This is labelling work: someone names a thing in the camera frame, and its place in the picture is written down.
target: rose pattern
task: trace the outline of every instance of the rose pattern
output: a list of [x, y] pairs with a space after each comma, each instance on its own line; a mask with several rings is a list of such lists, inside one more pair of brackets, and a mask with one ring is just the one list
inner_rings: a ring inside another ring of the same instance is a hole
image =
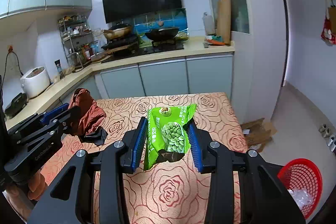
[[[238, 120], [225, 93], [150, 96], [98, 100], [107, 117], [102, 126], [108, 133], [103, 146], [80, 143], [78, 137], [66, 136], [63, 147], [43, 167], [41, 173], [49, 185], [57, 173], [79, 149], [89, 153], [105, 149], [124, 133], [137, 127], [142, 116], [152, 107], [178, 106], [196, 103], [194, 115], [198, 128], [208, 130], [214, 140], [228, 148], [246, 152], [247, 145]], [[194, 167], [189, 151], [178, 162], [163, 162], [144, 172], [143, 159], [133, 175], [123, 175], [125, 199], [131, 224], [197, 224], [204, 223], [209, 196], [210, 175], [201, 175]], [[99, 182], [96, 174], [93, 203], [94, 223], [99, 224]], [[234, 172], [234, 223], [240, 223], [240, 192], [237, 172]]]

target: snack package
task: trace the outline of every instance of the snack package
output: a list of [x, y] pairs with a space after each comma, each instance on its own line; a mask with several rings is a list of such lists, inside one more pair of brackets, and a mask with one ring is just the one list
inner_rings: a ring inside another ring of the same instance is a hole
[[144, 170], [159, 162], [175, 162], [183, 158], [190, 148], [183, 125], [193, 117], [195, 111], [196, 104], [148, 110]]

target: blue tile backsplash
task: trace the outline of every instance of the blue tile backsplash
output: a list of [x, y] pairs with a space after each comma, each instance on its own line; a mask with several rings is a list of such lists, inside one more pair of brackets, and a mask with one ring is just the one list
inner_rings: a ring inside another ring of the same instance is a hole
[[138, 15], [134, 18], [127, 18], [118, 22], [113, 22], [112, 25], [118, 23], [130, 23], [134, 25], [134, 32], [140, 36], [144, 36], [144, 33], [151, 29], [158, 29], [159, 21], [163, 21], [163, 27], [179, 27], [179, 31], [188, 32], [188, 24], [186, 18], [185, 9], [173, 9], [165, 10], [161, 12], [147, 13]]

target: rice cooker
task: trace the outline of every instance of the rice cooker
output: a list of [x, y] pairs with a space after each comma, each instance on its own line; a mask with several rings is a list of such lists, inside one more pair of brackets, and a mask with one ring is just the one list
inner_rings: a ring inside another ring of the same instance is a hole
[[45, 67], [38, 67], [27, 71], [20, 78], [22, 88], [29, 98], [41, 94], [49, 85], [49, 75]]

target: red bag hanging on wall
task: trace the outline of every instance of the red bag hanging on wall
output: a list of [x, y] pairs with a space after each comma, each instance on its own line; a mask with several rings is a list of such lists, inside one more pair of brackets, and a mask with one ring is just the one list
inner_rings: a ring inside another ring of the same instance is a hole
[[327, 0], [325, 0], [325, 20], [321, 37], [324, 41], [336, 45], [336, 38], [335, 35], [333, 35], [331, 32], [331, 22], [330, 19], [328, 18]]

